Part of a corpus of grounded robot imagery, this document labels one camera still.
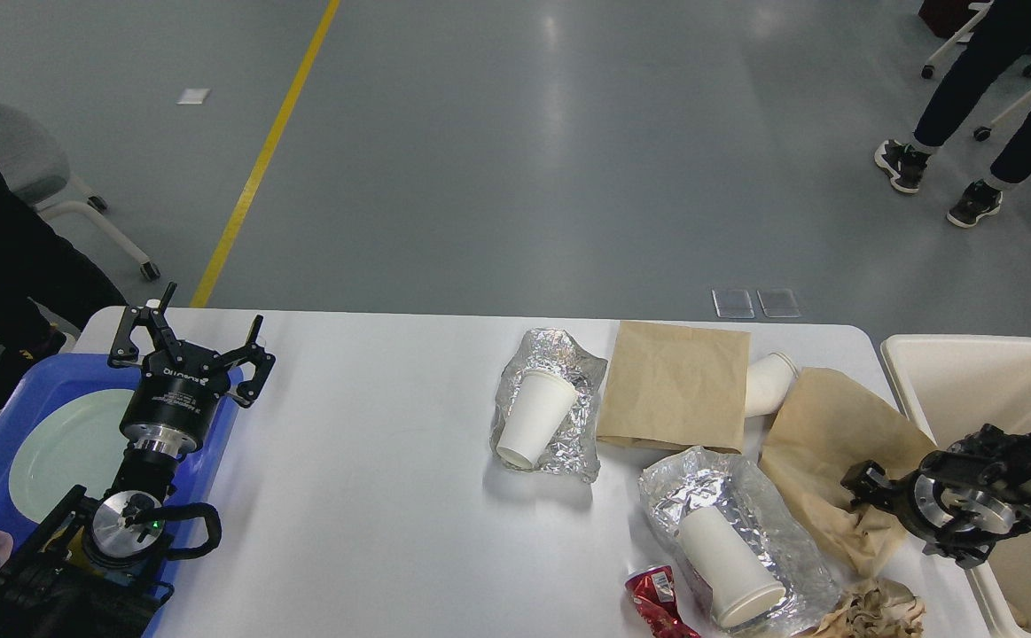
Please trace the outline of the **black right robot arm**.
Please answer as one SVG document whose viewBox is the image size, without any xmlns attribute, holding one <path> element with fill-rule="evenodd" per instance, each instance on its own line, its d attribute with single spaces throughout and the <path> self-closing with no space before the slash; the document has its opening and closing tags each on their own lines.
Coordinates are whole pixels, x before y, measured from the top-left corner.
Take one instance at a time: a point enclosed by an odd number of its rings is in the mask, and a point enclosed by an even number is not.
<svg viewBox="0 0 1031 638">
<path fill-rule="evenodd" d="M 908 475 L 892 479 L 873 461 L 852 465 L 840 484 L 855 506 L 871 505 L 899 521 L 940 555 L 972 569 L 1000 541 L 1031 533 L 1031 432 L 992 424 L 923 457 Z"/>
</svg>

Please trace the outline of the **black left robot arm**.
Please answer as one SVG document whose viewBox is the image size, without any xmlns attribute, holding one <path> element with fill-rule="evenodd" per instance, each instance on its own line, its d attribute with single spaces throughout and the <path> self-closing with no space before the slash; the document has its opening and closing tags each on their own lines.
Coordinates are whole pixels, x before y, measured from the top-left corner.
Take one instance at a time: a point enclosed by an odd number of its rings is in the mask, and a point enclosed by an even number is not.
<svg viewBox="0 0 1031 638">
<path fill-rule="evenodd" d="M 220 545 L 215 506 L 182 502 L 175 477 L 221 402 L 252 407 L 276 358 L 260 343 L 262 315 L 229 352 L 179 338 L 166 318 L 176 288 L 122 312 L 106 363 L 139 380 L 119 419 L 121 464 L 100 497 L 70 488 L 4 561 L 0 637 L 141 637 L 175 591 L 164 565 Z"/>
</svg>

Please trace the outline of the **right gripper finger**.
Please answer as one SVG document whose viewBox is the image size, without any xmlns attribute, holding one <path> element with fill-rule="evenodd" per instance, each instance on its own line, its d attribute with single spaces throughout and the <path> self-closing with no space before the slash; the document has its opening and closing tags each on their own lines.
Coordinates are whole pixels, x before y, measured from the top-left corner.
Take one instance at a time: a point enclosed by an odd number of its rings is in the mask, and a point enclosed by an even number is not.
<svg viewBox="0 0 1031 638">
<path fill-rule="evenodd" d="M 889 478 L 882 465 L 875 461 L 867 460 L 852 465 L 840 480 L 840 485 L 849 491 L 851 511 L 871 506 L 888 514 L 897 512 L 896 500 L 901 493 L 899 481 Z"/>
</svg>

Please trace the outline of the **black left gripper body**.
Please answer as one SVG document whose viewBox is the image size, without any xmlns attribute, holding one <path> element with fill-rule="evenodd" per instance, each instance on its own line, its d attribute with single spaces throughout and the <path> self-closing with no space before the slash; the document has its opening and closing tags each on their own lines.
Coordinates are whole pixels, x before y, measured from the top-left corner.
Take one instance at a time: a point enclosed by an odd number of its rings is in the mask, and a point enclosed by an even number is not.
<svg viewBox="0 0 1031 638">
<path fill-rule="evenodd" d="M 121 435 L 138 451 L 182 459 L 203 448 L 218 403 L 229 389 L 226 369 L 143 369 L 121 417 Z"/>
</svg>

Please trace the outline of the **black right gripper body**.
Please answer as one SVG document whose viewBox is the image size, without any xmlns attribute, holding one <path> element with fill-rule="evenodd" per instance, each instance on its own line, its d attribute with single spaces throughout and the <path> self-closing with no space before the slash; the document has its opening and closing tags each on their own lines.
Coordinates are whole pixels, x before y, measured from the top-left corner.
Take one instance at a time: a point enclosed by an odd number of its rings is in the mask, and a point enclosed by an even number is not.
<svg viewBox="0 0 1031 638">
<path fill-rule="evenodd" d="M 923 472 L 914 470 L 892 482 L 889 506 L 901 525 L 929 545 L 936 545 L 938 533 L 946 525 L 941 504 L 941 488 Z"/>
</svg>

